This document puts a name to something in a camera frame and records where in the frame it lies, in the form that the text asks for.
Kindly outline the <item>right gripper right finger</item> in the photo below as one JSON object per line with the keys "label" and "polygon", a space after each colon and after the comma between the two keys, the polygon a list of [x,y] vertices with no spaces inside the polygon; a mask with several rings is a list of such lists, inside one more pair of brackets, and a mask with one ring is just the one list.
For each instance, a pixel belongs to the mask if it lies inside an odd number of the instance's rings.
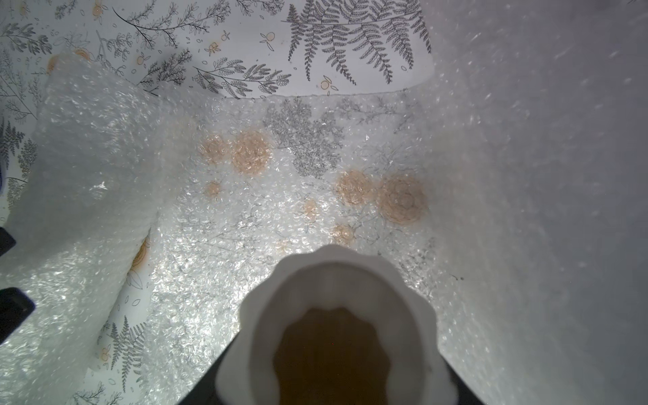
{"label": "right gripper right finger", "polygon": [[456,405],[485,405],[485,402],[477,396],[465,381],[455,372],[444,357],[441,357],[447,368],[448,375],[456,393]]}

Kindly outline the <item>white ribbed vase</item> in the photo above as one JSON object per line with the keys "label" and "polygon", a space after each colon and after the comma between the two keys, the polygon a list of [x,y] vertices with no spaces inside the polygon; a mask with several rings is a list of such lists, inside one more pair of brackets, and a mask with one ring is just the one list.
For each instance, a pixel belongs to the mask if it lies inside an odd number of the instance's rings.
{"label": "white ribbed vase", "polygon": [[287,256],[243,300],[215,378],[226,404],[455,404],[435,310],[380,256]]}

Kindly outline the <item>bubble wrap sheet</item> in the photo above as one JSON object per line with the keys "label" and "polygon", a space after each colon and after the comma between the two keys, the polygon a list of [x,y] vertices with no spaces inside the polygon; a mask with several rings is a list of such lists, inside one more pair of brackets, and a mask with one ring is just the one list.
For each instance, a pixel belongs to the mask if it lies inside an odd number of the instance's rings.
{"label": "bubble wrap sheet", "polygon": [[4,1],[4,404],[174,404],[286,256],[487,404],[647,401],[644,1]]}

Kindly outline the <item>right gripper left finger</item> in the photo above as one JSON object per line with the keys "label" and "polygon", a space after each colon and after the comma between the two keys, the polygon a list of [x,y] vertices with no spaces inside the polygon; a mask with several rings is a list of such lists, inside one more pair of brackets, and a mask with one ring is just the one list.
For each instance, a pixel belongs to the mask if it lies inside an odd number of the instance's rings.
{"label": "right gripper left finger", "polygon": [[192,388],[192,391],[187,394],[178,405],[224,405],[220,399],[216,389],[216,377],[221,367],[221,364],[227,352],[234,344],[236,339],[233,339],[221,353],[218,359],[211,365],[200,381]]}

